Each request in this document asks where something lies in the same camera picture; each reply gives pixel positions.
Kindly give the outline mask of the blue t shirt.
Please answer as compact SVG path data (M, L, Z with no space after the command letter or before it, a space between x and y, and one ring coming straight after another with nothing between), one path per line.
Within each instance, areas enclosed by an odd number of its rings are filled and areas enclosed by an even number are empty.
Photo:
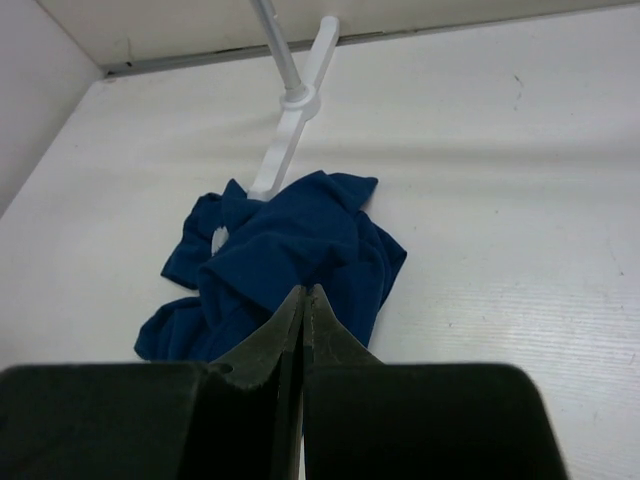
M320 285L347 330L370 341L406 250L365 212L373 177L317 171L268 201L235 181L201 196L162 276L187 297L161 306L134 349L147 361L213 361L261 327L290 291Z

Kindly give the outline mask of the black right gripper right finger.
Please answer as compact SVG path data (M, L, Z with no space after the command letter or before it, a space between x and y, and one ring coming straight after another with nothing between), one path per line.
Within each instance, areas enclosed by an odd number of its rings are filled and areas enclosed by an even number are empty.
M310 479L564 479L541 395L504 363L386 364L305 300L304 441Z

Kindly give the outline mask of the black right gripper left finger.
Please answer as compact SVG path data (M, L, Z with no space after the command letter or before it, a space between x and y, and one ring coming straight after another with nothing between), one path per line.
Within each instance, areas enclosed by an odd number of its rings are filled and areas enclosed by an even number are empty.
M19 365L1 375L5 479L294 479L304 291L211 363Z

